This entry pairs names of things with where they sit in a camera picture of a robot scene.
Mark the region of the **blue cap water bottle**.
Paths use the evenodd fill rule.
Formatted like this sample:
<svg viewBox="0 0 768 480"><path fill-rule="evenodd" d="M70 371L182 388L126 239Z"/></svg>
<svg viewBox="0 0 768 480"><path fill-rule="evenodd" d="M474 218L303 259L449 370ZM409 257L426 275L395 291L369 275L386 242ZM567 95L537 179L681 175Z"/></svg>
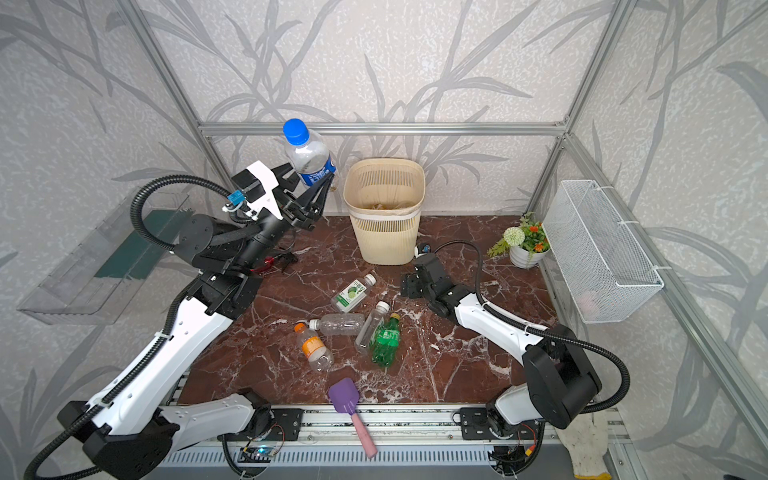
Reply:
<svg viewBox="0 0 768 480"><path fill-rule="evenodd" d="M330 149L321 136L302 120L287 120L283 124L283 136L285 154L307 187L336 173Z"/></svg>

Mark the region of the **slim clear bottle white cap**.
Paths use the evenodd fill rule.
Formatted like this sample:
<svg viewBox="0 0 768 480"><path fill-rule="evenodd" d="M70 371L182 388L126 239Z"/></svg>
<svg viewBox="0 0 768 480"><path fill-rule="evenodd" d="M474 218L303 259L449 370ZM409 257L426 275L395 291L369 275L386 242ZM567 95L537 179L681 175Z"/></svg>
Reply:
<svg viewBox="0 0 768 480"><path fill-rule="evenodd" d="M370 354L370 345L376 329L388 319L390 305L379 301L366 318L363 326L355 339L355 348L361 355Z"/></svg>

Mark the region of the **small circuit board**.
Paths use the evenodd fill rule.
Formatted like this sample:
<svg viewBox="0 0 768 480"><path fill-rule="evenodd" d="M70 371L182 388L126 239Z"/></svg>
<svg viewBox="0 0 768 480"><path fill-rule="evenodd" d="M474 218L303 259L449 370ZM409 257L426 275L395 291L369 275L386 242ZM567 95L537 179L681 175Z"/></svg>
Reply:
<svg viewBox="0 0 768 480"><path fill-rule="evenodd" d="M282 446L249 445L238 450L237 461L241 464L262 464L272 462L281 452Z"/></svg>

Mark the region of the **clear acrylic wall shelf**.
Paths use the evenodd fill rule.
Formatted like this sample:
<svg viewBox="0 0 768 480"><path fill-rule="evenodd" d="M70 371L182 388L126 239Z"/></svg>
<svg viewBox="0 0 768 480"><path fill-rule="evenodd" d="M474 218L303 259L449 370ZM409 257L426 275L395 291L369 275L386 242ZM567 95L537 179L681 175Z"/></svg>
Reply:
<svg viewBox="0 0 768 480"><path fill-rule="evenodd" d="M137 189L17 306L46 325L112 325L161 260L169 256L143 239L130 221Z"/></svg>

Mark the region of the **white work glove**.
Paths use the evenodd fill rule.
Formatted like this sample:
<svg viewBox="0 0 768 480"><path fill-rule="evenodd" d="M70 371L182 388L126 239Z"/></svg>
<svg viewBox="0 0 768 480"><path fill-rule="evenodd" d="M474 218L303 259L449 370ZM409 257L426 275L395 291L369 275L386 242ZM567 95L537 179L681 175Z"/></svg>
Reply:
<svg viewBox="0 0 768 480"><path fill-rule="evenodd" d="M576 479L612 479L604 460L608 450L608 423L604 411L580 414L567 428L556 428L555 432L569 452Z"/></svg>

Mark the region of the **potted artificial flower plant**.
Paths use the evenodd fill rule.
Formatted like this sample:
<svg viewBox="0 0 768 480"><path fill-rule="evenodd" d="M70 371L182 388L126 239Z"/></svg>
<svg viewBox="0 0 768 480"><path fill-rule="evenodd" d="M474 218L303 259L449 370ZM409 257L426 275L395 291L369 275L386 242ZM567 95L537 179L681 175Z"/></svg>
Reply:
<svg viewBox="0 0 768 480"><path fill-rule="evenodd" d="M525 213L518 226L507 228L487 251L489 258L507 254L512 264L521 269L535 267L550 251L551 245L541 222L533 212Z"/></svg>

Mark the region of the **cream ribbed waste bin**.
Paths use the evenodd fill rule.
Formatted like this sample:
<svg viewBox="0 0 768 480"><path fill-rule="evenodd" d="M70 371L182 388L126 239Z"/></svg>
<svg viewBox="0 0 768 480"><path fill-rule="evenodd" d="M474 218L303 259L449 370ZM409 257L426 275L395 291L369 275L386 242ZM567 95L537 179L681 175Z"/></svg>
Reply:
<svg viewBox="0 0 768 480"><path fill-rule="evenodd" d="M350 168L343 199L363 260L397 266L415 255L425 172L408 159L373 158Z"/></svg>

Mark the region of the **clear crushed bottle lying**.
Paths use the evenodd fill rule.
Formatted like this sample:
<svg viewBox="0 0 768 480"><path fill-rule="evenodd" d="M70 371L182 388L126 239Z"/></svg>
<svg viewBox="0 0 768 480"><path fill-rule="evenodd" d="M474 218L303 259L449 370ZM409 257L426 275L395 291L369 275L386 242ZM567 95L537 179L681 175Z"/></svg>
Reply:
<svg viewBox="0 0 768 480"><path fill-rule="evenodd" d="M327 314L310 320L309 328L325 336L356 336L365 321L366 317L358 313Z"/></svg>

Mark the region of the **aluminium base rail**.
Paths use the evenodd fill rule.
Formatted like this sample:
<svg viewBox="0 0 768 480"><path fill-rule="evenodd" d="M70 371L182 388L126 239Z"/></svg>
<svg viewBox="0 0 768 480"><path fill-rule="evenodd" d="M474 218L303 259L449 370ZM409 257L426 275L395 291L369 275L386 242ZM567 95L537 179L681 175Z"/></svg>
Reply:
<svg viewBox="0 0 768 480"><path fill-rule="evenodd" d="M508 438L491 433L484 406L473 404L361 404L358 413L378 453L368 459L349 415L330 404L280 406L279 426L262 439L208 440L169 455L165 468L222 467L227 456L242 469L288 467L491 466L494 454L518 446L558 446L552 426L536 421ZM238 450L281 445L270 463L241 464Z"/></svg>

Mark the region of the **green Sprite bottle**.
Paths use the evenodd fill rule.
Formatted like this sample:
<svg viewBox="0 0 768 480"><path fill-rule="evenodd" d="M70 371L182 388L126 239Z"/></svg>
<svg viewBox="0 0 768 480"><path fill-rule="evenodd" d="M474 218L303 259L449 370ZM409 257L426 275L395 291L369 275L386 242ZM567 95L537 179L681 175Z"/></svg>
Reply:
<svg viewBox="0 0 768 480"><path fill-rule="evenodd" d="M390 367L395 359L400 344L400 320L398 314L392 314L381 323L370 344L372 361L379 367Z"/></svg>

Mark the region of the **orange label bottle left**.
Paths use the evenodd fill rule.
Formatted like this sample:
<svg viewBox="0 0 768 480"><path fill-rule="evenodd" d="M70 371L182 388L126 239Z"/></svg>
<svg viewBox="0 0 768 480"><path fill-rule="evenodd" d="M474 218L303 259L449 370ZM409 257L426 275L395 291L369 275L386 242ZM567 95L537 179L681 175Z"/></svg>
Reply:
<svg viewBox="0 0 768 480"><path fill-rule="evenodd" d="M294 326L298 344L310 367L318 372L327 372L333 365L331 350L320 339L319 334L309 328L306 323L297 323Z"/></svg>

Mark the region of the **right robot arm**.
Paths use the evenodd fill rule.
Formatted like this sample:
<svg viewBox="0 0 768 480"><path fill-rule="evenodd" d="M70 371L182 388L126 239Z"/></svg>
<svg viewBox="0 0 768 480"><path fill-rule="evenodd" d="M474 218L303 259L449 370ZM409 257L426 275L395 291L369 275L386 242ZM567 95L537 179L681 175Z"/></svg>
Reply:
<svg viewBox="0 0 768 480"><path fill-rule="evenodd" d="M569 328L536 325L482 301L468 286L454 283L433 253L415 258L413 265L403 276L404 296L425 299L437 316L482 335L523 366L525 383L486 404L496 436L508 438L514 426L533 420L565 429L601 391L599 376Z"/></svg>

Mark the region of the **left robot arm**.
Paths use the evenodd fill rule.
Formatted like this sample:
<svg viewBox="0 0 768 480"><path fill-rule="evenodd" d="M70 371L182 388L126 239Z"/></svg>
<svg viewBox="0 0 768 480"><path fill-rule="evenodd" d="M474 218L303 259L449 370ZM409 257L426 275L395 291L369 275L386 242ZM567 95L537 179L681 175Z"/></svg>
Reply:
<svg viewBox="0 0 768 480"><path fill-rule="evenodd" d="M134 230L182 259L197 276L171 302L162 329L107 387L59 413L64 439L76 439L91 472L140 479L169 454L229 434L258 437L272 422L270 404L251 390L192 406L173 407L165 396L221 333L251 306L262 268L282 237L310 230L322 217L333 175L305 191L289 164L255 162L234 177L235 189L196 176L157 178L141 187L129 210ZM157 190L198 185L223 196L229 221L195 214L174 243L161 242L145 225L143 208Z"/></svg>

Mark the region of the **lime drink square bottle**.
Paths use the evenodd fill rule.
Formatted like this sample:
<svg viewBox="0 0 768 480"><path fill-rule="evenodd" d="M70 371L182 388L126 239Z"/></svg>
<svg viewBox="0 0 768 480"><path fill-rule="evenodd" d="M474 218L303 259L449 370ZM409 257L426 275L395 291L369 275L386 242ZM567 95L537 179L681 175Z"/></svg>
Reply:
<svg viewBox="0 0 768 480"><path fill-rule="evenodd" d="M377 280L371 273L356 279L331 298L331 304L341 313L351 313L370 293Z"/></svg>

